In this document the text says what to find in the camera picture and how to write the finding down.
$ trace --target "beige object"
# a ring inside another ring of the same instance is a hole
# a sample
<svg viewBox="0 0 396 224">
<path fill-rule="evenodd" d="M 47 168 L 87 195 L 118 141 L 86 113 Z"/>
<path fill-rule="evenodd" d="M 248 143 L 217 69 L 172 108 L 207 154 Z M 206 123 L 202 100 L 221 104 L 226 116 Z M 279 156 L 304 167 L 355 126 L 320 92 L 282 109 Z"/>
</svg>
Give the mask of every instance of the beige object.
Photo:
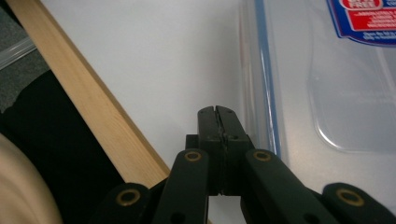
<svg viewBox="0 0 396 224">
<path fill-rule="evenodd" d="M 29 159 L 0 134 L 0 223 L 63 223 L 56 203 Z"/>
</svg>

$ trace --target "wooden strip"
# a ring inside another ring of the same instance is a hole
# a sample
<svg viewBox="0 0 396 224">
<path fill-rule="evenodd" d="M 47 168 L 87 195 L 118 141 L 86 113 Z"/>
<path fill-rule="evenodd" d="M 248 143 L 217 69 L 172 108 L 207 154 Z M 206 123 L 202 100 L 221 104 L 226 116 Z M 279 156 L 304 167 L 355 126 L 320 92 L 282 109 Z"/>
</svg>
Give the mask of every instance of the wooden strip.
<svg viewBox="0 0 396 224">
<path fill-rule="evenodd" d="M 126 182 L 151 188 L 169 169 L 39 0 L 7 0 Z"/>
</svg>

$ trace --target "red label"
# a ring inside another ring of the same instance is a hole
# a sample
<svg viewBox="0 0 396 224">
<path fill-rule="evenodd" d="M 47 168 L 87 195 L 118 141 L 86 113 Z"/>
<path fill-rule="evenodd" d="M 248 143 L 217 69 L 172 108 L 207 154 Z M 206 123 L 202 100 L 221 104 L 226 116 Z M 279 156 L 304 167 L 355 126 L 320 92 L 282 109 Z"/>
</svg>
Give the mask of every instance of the red label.
<svg viewBox="0 0 396 224">
<path fill-rule="evenodd" d="M 348 11 L 347 15 L 354 31 L 396 29 L 396 8 L 382 8 L 368 11 L 353 10 Z"/>
<path fill-rule="evenodd" d="M 340 0 L 347 10 L 373 10 L 382 7 L 382 0 Z"/>
</svg>

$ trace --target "white table surface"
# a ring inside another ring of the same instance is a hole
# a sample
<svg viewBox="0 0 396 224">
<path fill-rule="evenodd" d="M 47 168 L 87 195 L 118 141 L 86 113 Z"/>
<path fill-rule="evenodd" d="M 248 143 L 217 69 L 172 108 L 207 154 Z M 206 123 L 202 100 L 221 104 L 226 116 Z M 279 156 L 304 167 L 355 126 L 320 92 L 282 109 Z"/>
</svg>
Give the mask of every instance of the white table surface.
<svg viewBox="0 0 396 224">
<path fill-rule="evenodd" d="M 240 0 L 42 0 L 171 167 L 199 109 L 223 105 L 244 124 Z M 210 199 L 214 223 L 244 223 L 237 197 Z"/>
</svg>

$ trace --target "clear plastic container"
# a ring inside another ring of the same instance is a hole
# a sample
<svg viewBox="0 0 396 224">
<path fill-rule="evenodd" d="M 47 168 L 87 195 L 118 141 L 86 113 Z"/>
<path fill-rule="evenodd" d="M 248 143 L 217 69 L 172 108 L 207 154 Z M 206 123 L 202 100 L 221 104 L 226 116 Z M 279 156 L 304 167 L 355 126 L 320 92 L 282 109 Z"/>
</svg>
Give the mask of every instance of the clear plastic container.
<svg viewBox="0 0 396 224">
<path fill-rule="evenodd" d="M 35 50 L 33 41 L 26 37 L 20 42 L 0 52 L 0 70 Z"/>
<path fill-rule="evenodd" d="M 396 214 L 396 32 L 344 37 L 330 0 L 247 0 L 242 18 L 256 144 L 309 188 L 346 182 Z"/>
</svg>

